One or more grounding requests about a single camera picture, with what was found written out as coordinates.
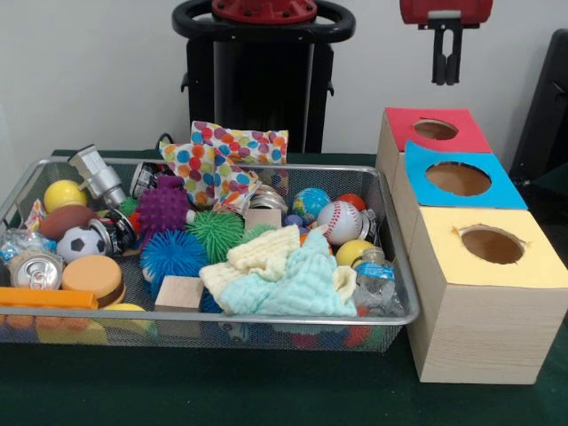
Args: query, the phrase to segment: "circular hole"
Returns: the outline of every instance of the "circular hole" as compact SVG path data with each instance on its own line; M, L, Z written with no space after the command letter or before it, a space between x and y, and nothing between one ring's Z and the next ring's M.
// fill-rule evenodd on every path
M514 264L525 252L513 234L491 226L475 226L461 235L470 253L494 264Z
M422 119L414 123L414 130L428 139L450 140L457 136L458 130L449 122Z
M491 188L491 178L482 170L462 162L441 162L426 170L426 178L447 193L464 197L480 195Z

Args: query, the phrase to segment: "metal basket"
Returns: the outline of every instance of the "metal basket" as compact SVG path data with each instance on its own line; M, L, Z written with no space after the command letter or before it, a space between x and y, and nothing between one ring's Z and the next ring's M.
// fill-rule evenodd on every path
M142 160L107 159L124 187ZM154 312L154 302L138 267L138 257L118 257L127 287L124 302L147 312L86 311L0 307L0 342L79 343L113 346L169 346L194 348L289 349L315 351L386 351L399 330L418 315L413 275L384 176L356 166L259 165L254 170L267 185L275 185L288 201L308 186L325 190L334 199L359 193L377 215L378 235L396 266L396 290L404 314L392 317L227 316L193 312ZM35 199L59 179L81 178L66 159L52 157L32 165L0 208L2 232L19 226ZM9 286L6 273L0 285ZM56 327L45 328L43 317Z

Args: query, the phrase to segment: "red box top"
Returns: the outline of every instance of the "red box top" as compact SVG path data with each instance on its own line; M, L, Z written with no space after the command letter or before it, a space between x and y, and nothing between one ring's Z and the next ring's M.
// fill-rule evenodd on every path
M400 152L408 140L435 151L493 152L467 109L386 108L385 113Z

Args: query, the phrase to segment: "stacked wooden boxes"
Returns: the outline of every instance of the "stacked wooden boxes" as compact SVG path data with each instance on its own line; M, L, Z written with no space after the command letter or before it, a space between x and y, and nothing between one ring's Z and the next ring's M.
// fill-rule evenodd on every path
M568 272L466 110L388 108L389 182L421 299L420 380L534 383L568 307Z

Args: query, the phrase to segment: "plastic water bottle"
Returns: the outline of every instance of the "plastic water bottle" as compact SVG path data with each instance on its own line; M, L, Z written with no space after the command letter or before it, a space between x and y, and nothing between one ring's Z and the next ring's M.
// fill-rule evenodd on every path
M357 288L353 293L356 306L366 306L374 315L393 312L396 305L394 267L378 247L365 250L355 267Z

